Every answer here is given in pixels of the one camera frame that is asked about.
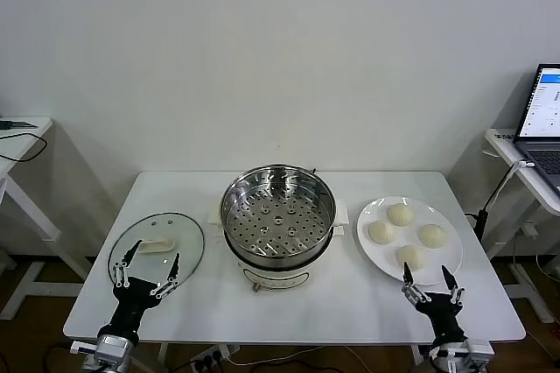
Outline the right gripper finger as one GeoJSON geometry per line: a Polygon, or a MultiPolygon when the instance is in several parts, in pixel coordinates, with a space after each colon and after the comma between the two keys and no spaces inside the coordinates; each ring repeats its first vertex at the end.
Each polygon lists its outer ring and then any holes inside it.
{"type": "Polygon", "coordinates": [[[402,292],[408,302],[413,306],[416,306],[418,303],[431,302],[431,298],[414,284],[414,279],[407,262],[403,263],[402,292]]]}
{"type": "Polygon", "coordinates": [[[454,275],[444,266],[441,266],[445,284],[450,292],[451,303],[453,305],[461,305],[462,294],[465,291],[463,287],[459,287],[454,275]]]}

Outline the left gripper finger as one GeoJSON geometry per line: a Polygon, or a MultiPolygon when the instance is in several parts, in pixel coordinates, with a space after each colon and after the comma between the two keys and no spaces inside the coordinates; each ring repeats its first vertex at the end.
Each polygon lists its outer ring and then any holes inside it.
{"type": "Polygon", "coordinates": [[[179,282],[177,280],[177,276],[179,274],[179,259],[180,254],[177,253],[173,260],[173,264],[171,265],[166,282],[153,289],[150,292],[151,296],[154,296],[156,299],[163,299],[179,286],[179,282]]]}
{"type": "Polygon", "coordinates": [[[115,286],[117,288],[129,288],[129,267],[135,256],[142,240],[137,240],[135,244],[127,250],[119,261],[116,261],[112,265],[112,272],[115,276],[115,286]]]}

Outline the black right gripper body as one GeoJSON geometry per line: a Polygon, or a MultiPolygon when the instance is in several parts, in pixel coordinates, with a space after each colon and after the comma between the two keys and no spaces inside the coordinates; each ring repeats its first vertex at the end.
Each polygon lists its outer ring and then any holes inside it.
{"type": "Polygon", "coordinates": [[[434,332],[433,347],[440,347],[466,339],[463,329],[459,326],[457,315],[462,310],[459,303],[452,303],[450,294],[427,292],[430,300],[418,301],[415,309],[426,315],[434,332]]]}

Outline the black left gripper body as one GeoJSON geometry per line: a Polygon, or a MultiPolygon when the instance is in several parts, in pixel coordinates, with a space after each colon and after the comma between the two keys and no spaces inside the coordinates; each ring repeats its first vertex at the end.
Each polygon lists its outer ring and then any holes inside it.
{"type": "Polygon", "coordinates": [[[138,329],[144,312],[159,305],[159,300],[152,291],[158,285],[150,281],[129,277],[128,287],[113,288],[118,300],[115,312],[108,324],[108,333],[124,339],[138,339],[138,329]]]}

